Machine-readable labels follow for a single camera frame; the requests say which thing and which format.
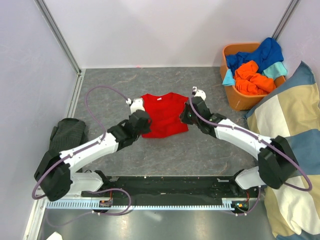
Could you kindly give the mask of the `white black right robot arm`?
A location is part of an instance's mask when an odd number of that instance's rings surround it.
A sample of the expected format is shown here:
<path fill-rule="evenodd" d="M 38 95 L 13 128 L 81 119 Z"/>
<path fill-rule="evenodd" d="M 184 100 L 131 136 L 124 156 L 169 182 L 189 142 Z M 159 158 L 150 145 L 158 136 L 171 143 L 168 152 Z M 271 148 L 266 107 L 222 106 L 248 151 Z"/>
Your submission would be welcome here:
<path fill-rule="evenodd" d="M 235 197 L 240 197 L 248 189 L 258 186 L 279 189 L 299 165 L 284 137 L 270 138 L 259 135 L 219 113 L 211 113 L 200 96 L 187 100 L 180 120 L 187 125 L 196 125 L 202 133 L 226 141 L 257 160 L 257 166 L 239 170 L 232 177 L 229 191 Z"/>

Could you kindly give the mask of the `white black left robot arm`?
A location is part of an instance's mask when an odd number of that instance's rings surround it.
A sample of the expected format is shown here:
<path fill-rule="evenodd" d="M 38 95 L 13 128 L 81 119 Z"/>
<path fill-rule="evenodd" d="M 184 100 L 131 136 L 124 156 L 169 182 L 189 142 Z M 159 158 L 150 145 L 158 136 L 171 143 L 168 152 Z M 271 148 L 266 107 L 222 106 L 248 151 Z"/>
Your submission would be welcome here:
<path fill-rule="evenodd" d="M 136 110 L 106 133 L 78 147 L 56 152 L 48 150 L 35 171 L 35 200 L 48 198 L 51 202 L 63 198 L 72 187 L 94 192 L 99 197 L 110 191 L 108 182 L 99 179 L 93 184 L 90 177 L 76 176 L 78 170 L 95 160 L 131 146 L 142 134 L 150 132 L 151 118 L 146 111 Z"/>

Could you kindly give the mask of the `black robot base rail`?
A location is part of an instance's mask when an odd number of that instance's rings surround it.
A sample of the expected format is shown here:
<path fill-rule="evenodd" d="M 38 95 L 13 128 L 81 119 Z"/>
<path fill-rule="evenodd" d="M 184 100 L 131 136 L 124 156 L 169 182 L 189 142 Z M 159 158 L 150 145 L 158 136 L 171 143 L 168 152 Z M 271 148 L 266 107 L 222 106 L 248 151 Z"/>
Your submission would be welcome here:
<path fill-rule="evenodd" d="M 123 189 L 131 197 L 166 194 L 208 195 L 213 198 L 255 198 L 258 188 L 236 187 L 231 176 L 106 176 L 99 191 Z"/>

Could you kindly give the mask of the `red t shirt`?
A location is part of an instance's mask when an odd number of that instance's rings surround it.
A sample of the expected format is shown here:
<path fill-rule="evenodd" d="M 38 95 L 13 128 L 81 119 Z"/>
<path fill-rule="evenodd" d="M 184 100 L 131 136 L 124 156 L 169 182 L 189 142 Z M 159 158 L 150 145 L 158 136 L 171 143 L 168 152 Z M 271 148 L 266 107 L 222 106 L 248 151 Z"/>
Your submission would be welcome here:
<path fill-rule="evenodd" d="M 188 100 L 186 96 L 169 92 L 162 96 L 147 93 L 141 98 L 143 107 L 151 118 L 150 132 L 143 134 L 143 138 L 162 139 L 189 130 L 188 125 L 180 120 L 180 114 Z"/>

